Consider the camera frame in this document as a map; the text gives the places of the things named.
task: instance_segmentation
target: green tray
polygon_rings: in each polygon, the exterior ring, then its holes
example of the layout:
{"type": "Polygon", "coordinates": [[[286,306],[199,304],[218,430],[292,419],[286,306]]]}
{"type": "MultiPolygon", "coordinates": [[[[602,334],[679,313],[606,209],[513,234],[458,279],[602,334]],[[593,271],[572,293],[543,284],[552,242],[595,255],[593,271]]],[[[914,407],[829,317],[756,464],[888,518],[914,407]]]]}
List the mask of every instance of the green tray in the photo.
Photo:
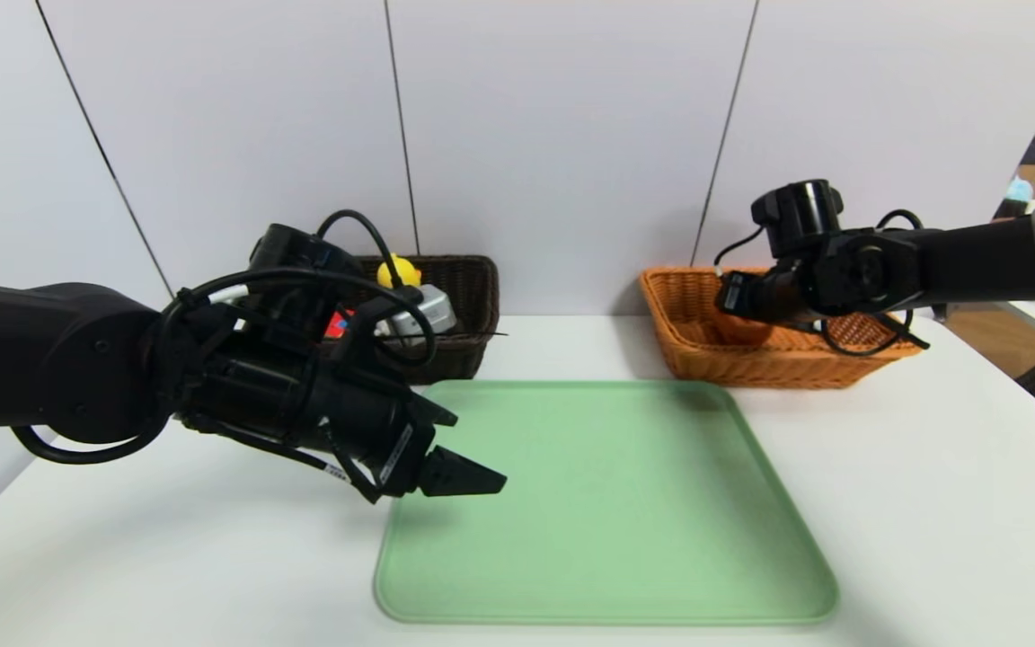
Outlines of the green tray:
{"type": "Polygon", "coordinates": [[[811,623],[833,572],[730,394],[702,382],[451,381],[439,443],[501,494],[394,502],[375,575],[412,623],[811,623]]]}

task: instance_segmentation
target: white wall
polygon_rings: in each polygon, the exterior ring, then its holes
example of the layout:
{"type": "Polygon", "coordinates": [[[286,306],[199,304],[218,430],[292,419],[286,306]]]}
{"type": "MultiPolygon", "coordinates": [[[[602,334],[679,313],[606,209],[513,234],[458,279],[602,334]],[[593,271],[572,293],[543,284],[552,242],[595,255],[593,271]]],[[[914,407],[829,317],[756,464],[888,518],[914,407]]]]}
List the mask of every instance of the white wall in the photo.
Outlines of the white wall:
{"type": "MultiPolygon", "coordinates": [[[[0,0],[0,286],[62,282],[168,298],[33,1],[0,0]]],[[[0,430],[0,492],[30,460],[0,430]]]]}
{"type": "MultiPolygon", "coordinates": [[[[987,222],[1034,133],[1034,1],[761,0],[696,262],[810,177],[841,192],[847,227],[892,208],[987,222]]],[[[727,259],[768,262],[764,238],[727,259]]]]}
{"type": "MultiPolygon", "coordinates": [[[[414,253],[381,0],[42,7],[174,290],[245,269],[271,222],[314,230],[338,208],[414,253]]],[[[356,225],[331,232],[375,249],[356,225]]]]}
{"type": "Polygon", "coordinates": [[[424,254],[486,254],[510,315],[644,312],[688,263],[752,0],[391,0],[424,254]]]}

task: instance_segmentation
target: dark brown wicker basket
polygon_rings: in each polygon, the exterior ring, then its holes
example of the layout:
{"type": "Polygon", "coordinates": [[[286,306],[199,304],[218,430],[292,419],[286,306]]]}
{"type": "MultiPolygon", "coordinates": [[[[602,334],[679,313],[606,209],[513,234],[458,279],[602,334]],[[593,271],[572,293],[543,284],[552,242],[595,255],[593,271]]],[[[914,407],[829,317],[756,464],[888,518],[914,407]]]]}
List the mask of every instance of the dark brown wicker basket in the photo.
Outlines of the dark brown wicker basket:
{"type": "MultiPolygon", "coordinates": [[[[498,329],[498,267],[484,256],[418,256],[404,257],[422,271],[422,283],[434,284],[449,295],[452,312],[457,317],[457,326],[452,335],[439,335],[439,351],[434,361],[420,367],[404,367],[392,364],[403,372],[411,385],[431,385],[440,380],[468,380],[477,373],[481,358],[485,356],[485,344],[498,329]]],[[[361,257],[362,271],[371,280],[378,274],[382,265],[381,257],[361,257]]],[[[359,290],[348,303],[369,300],[374,295],[359,290]]],[[[325,340],[323,352],[333,350],[336,341],[325,340]]],[[[407,357],[420,357],[424,346],[398,350],[407,357]]]]}

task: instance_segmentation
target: yellow toy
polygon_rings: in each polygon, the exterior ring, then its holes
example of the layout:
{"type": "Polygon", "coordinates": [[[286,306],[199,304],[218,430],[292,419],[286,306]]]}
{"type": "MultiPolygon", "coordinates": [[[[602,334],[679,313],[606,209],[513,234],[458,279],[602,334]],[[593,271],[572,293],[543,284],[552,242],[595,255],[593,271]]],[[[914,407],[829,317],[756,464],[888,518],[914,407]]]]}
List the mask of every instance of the yellow toy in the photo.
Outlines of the yellow toy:
{"type": "MultiPolygon", "coordinates": [[[[394,254],[391,254],[390,258],[393,259],[394,269],[397,269],[398,275],[402,275],[403,284],[414,287],[422,284],[422,271],[415,269],[414,263],[408,262],[406,259],[394,254]]],[[[393,288],[393,283],[390,280],[390,269],[386,267],[384,262],[378,267],[378,286],[390,288],[390,290],[393,288]]]]}

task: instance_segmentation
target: red object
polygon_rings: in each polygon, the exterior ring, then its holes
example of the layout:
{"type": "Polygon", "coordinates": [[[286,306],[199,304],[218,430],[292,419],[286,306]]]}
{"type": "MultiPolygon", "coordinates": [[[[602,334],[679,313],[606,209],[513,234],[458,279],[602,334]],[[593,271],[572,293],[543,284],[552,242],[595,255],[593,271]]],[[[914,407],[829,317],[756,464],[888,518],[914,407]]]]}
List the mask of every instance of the red object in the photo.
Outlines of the red object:
{"type": "MultiPolygon", "coordinates": [[[[353,310],[346,311],[346,315],[353,315],[353,310]]],[[[336,312],[333,313],[333,318],[330,319],[330,324],[325,328],[325,339],[337,340],[342,335],[346,334],[346,320],[337,315],[336,312]]]]}

